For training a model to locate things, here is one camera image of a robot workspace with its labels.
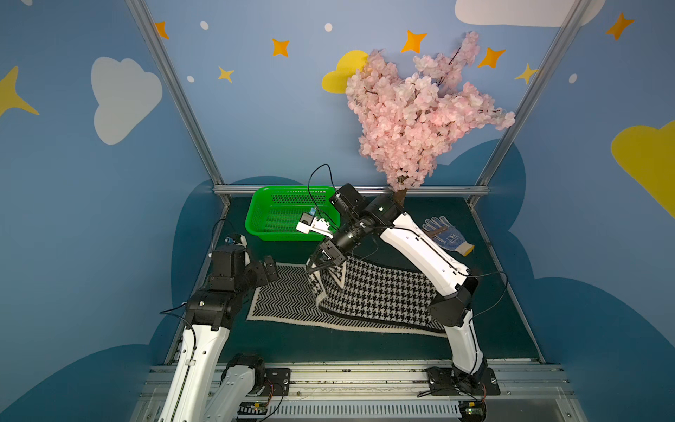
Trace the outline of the black white knitted scarf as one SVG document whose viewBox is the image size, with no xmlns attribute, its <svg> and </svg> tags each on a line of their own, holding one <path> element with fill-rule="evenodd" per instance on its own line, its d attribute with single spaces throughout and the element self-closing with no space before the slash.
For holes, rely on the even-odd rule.
<svg viewBox="0 0 675 422">
<path fill-rule="evenodd" d="M 304 265 L 277 269 L 277 281 L 256 289 L 249 321 L 446 337 L 427 310 L 437 291 L 423 274 L 353 258 L 321 272 L 319 279 Z"/>
</svg>

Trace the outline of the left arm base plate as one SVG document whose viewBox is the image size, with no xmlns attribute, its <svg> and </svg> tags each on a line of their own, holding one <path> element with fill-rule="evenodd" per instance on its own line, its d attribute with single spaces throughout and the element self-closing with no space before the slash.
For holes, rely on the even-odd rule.
<svg viewBox="0 0 675 422">
<path fill-rule="evenodd" d="M 288 367 L 280 369 L 267 369 L 265 381 L 256 393 L 257 397 L 287 397 L 290 390 L 292 371 Z"/>
</svg>

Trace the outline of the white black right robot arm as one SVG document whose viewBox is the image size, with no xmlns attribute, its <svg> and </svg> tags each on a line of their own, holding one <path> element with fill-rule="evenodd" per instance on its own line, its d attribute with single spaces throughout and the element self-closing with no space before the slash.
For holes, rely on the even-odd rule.
<svg viewBox="0 0 675 422">
<path fill-rule="evenodd" d="M 307 263 L 309 273 L 343 264 L 347 253 L 366 237 L 378 237 L 393 246 L 437 291 L 430 313 L 448 335 L 455 375 L 460 381 L 478 380 L 487 364 L 473 323 L 471 302 L 478 287 L 477 277 L 420 229 L 392 194 L 380 194 L 369 200 L 346 184 L 330 197 L 330 204 L 341 217 L 341 226 L 335 232 L 316 211 L 302 213 L 296 225 L 298 232 L 323 236 Z"/>
</svg>

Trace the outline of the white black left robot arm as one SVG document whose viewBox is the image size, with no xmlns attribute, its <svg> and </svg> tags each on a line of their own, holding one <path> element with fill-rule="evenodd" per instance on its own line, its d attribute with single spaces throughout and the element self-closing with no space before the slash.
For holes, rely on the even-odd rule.
<svg viewBox="0 0 675 422">
<path fill-rule="evenodd" d="M 208 396 L 244 298 L 279 279 L 276 262 L 271 256 L 256 260 L 243 244 L 218 247 L 211 260 L 205 285 L 186 302 L 179 363 L 160 421 L 232 421 L 246 397 L 265 385 L 263 360 L 240 353 L 226 368 L 214 397 Z"/>
</svg>

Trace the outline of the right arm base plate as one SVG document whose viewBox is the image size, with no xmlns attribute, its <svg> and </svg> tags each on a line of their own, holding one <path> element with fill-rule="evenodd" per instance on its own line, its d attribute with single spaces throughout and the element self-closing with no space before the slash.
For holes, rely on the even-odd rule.
<svg viewBox="0 0 675 422">
<path fill-rule="evenodd" d="M 480 367 L 473 375 L 464 374 L 455 367 L 429 367 L 425 374 L 428 392 L 432 396 L 499 396 L 501 389 L 495 372 Z"/>
</svg>

